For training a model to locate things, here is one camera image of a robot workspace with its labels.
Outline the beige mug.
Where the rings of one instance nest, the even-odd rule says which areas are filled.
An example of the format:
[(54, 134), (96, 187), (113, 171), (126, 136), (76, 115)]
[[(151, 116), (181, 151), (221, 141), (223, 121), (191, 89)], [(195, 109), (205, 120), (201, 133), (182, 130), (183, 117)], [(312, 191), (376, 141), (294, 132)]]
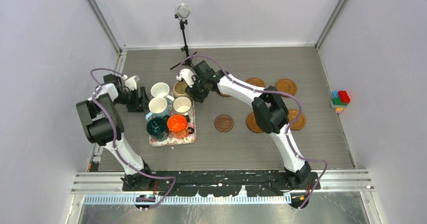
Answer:
[(185, 89), (188, 87), (188, 84), (185, 81), (182, 82), (176, 82), (172, 88), (172, 94), (174, 99), (178, 97), (188, 97), (189, 99), (193, 100), (193, 98), (185, 92)]

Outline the dark walnut small coaster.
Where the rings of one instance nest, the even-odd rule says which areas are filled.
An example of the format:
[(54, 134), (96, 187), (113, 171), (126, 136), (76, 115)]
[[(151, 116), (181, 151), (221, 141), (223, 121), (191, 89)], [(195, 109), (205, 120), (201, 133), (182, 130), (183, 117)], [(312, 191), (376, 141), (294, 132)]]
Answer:
[(234, 120), (230, 115), (222, 114), (215, 118), (214, 126), (220, 132), (228, 132), (234, 127)]

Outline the light brown wooden coaster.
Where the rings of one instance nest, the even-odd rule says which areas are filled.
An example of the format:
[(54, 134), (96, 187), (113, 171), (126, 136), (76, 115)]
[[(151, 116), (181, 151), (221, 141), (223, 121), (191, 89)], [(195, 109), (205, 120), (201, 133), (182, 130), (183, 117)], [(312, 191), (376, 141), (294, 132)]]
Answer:
[(248, 78), (245, 82), (256, 87), (261, 87), (261, 88), (266, 87), (265, 82), (260, 78), (255, 78), (255, 77)]

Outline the floral serving tray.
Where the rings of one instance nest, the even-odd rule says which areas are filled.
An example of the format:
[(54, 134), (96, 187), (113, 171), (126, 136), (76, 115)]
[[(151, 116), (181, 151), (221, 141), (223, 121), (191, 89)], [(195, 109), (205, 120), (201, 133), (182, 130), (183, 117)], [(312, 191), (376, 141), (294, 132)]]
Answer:
[[(194, 108), (191, 108), (188, 115), (190, 118), (189, 126), (195, 129), (196, 123), (195, 123), (195, 110), (194, 110)], [(163, 141), (156, 140), (152, 136), (149, 136), (149, 144), (150, 144), (150, 146), (153, 146), (153, 147), (189, 144), (189, 143), (193, 143), (195, 141), (196, 141), (196, 131), (194, 133), (186, 134), (186, 136), (183, 138), (175, 138), (174, 136), (172, 136), (172, 134), (169, 134), (169, 136)]]

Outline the matte brown wooden coaster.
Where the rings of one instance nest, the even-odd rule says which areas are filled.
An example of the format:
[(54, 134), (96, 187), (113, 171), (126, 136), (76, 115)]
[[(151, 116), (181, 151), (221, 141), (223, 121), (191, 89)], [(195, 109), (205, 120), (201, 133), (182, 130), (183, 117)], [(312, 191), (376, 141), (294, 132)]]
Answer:
[(255, 115), (253, 112), (249, 113), (246, 117), (246, 126), (254, 133), (263, 133), (263, 130), (257, 125)]

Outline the orange-brown wooden coaster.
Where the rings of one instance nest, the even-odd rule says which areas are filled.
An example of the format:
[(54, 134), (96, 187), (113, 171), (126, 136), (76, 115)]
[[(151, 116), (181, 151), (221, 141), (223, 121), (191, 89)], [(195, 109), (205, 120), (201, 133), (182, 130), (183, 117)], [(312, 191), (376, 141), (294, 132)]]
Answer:
[(288, 93), (294, 96), (297, 93), (298, 87), (296, 83), (290, 79), (280, 79), (275, 83), (278, 91)]

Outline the small orange-brown coaster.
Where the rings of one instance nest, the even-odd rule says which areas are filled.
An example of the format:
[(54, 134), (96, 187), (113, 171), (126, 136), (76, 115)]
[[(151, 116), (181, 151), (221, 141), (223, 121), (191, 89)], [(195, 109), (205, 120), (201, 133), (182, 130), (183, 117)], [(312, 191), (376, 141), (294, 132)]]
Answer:
[[(289, 113), (288, 113), (289, 123), (294, 121), (296, 119), (296, 117), (298, 116), (298, 114), (299, 114), (298, 109), (290, 109)], [(307, 123), (307, 120), (306, 120), (305, 115), (301, 114), (300, 117), (291, 126), (291, 130), (292, 131), (301, 130), (305, 127), (306, 123)]]

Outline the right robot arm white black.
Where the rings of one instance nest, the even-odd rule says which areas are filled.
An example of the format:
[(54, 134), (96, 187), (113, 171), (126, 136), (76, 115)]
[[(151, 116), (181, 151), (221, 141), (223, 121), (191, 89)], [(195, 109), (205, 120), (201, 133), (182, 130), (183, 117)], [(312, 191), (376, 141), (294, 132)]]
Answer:
[(294, 189), (307, 183), (311, 167), (292, 136), (289, 110), (275, 87), (255, 87), (223, 69), (215, 71), (205, 61), (192, 68), (180, 68), (176, 79), (187, 83), (185, 92), (197, 102), (202, 103), (209, 92), (216, 92), (251, 106), (256, 124), (262, 132), (269, 134), (281, 154), (286, 182)]

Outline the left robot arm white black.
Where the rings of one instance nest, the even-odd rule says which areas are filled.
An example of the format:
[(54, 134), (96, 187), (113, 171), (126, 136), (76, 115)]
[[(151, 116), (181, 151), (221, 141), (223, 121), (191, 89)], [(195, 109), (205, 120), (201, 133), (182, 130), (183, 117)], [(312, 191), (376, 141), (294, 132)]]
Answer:
[(138, 76), (108, 74), (103, 80), (90, 98), (76, 104), (86, 138), (114, 155), (124, 169), (121, 179), (126, 186), (148, 191), (154, 186), (154, 177), (126, 140), (124, 124), (115, 107), (121, 104), (128, 112), (144, 112), (149, 101), (145, 88), (137, 86)]

